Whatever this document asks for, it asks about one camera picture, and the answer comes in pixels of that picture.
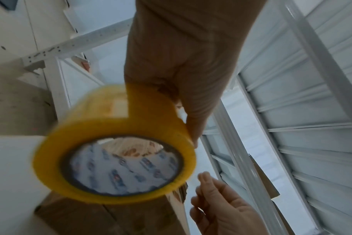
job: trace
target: corrugated metal wall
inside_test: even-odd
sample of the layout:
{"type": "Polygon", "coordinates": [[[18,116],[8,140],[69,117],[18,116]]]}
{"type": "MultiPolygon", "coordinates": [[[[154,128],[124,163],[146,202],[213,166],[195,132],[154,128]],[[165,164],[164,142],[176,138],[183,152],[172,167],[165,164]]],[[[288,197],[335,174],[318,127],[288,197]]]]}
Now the corrugated metal wall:
{"type": "MultiPolygon", "coordinates": [[[[307,20],[352,83],[352,0],[325,0],[307,20]]],[[[322,227],[352,235],[352,123],[271,2],[238,64],[244,92],[322,227]]]]}

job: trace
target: hand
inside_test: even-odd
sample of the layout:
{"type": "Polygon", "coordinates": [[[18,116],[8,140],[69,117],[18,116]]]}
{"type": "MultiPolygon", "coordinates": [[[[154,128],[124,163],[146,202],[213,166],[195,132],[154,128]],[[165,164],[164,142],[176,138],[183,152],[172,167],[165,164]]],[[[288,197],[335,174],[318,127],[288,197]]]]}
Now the hand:
{"type": "Polygon", "coordinates": [[[182,103],[197,144],[266,0],[136,0],[125,82],[182,103]]]}
{"type": "Polygon", "coordinates": [[[208,172],[198,179],[190,216],[202,235],[268,235],[259,214],[231,187],[208,172]]]}

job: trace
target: yellow tape roll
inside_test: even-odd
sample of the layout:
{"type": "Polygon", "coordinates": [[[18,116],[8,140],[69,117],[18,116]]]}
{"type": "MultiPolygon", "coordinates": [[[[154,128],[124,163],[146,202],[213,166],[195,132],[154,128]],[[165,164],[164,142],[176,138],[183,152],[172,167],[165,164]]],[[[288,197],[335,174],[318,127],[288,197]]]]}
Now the yellow tape roll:
{"type": "Polygon", "coordinates": [[[188,179],[195,164],[193,143],[173,103],[152,88],[134,84],[105,86],[88,94],[39,146],[33,160],[37,177],[51,190],[76,200],[102,204],[133,203],[169,193],[188,179]],[[169,146],[181,156],[178,174],[153,191],[128,195],[92,193],[67,180],[62,163],[82,145],[126,136],[169,146]]]}

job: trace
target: cardboard box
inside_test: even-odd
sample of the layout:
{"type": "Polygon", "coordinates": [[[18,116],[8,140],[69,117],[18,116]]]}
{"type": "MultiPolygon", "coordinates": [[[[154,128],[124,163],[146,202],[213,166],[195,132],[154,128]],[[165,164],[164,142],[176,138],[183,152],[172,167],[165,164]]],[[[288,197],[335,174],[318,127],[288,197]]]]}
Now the cardboard box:
{"type": "Polygon", "coordinates": [[[181,187],[152,201],[100,205],[52,192],[34,213],[60,235],[190,235],[185,195],[181,187]]]}

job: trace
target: packing tape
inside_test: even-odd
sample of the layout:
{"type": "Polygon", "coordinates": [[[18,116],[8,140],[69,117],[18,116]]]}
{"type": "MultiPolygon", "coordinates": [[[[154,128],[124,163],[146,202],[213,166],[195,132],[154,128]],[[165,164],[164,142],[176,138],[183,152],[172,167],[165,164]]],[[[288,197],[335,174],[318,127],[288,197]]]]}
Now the packing tape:
{"type": "Polygon", "coordinates": [[[88,94],[33,159],[37,177],[51,190],[101,204],[170,193],[185,183],[195,165],[193,143],[174,104],[153,88],[135,84],[88,94]]]}

